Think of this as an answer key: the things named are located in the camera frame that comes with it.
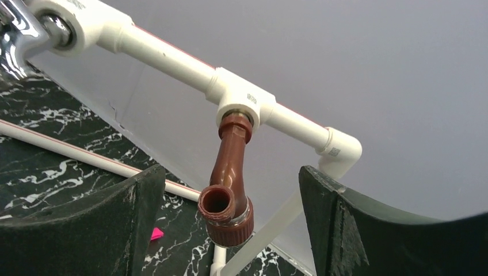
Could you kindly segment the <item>white PVC pipe frame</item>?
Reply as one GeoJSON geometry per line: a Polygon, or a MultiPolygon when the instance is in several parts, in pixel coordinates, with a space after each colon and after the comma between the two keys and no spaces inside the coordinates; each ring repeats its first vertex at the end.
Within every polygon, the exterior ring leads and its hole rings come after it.
{"type": "MultiPolygon", "coordinates": [[[[235,73],[213,67],[157,36],[136,26],[132,18],[101,1],[24,1],[35,14],[54,12],[74,34],[70,46],[50,51],[74,56],[92,45],[124,53],[204,93],[218,106],[216,123],[233,112],[246,115],[252,134],[262,124],[312,147],[319,155],[319,171],[341,178],[361,157],[362,145],[355,137],[322,127],[276,102],[273,94],[235,73]]],[[[257,233],[236,247],[215,244],[212,275],[237,275],[300,213],[301,196],[292,195],[257,233]]]]}

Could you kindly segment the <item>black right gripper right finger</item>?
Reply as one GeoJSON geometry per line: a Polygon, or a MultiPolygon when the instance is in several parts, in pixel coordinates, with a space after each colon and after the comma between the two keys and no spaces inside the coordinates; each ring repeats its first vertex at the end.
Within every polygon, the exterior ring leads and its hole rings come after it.
{"type": "Polygon", "coordinates": [[[299,188],[318,275],[486,275],[487,214],[451,221],[409,213],[311,166],[299,188]]]}

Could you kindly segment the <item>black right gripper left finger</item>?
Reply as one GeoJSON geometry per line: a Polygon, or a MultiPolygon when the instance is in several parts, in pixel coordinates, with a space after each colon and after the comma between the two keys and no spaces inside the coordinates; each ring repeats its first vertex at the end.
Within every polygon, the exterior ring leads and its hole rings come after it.
{"type": "Polygon", "coordinates": [[[2,275],[140,275],[166,171],[154,165],[89,196],[1,221],[2,275]]]}

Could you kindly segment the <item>brown water faucet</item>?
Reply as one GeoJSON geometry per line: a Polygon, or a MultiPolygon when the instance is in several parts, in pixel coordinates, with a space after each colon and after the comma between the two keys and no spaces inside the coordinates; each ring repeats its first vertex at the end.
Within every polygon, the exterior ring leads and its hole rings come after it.
{"type": "Polygon", "coordinates": [[[240,112],[226,115],[219,126],[219,152],[209,186],[199,195],[197,207],[211,240],[229,248],[246,243],[254,231],[254,210],[246,195],[243,161],[252,136],[249,118],[240,112]]]}

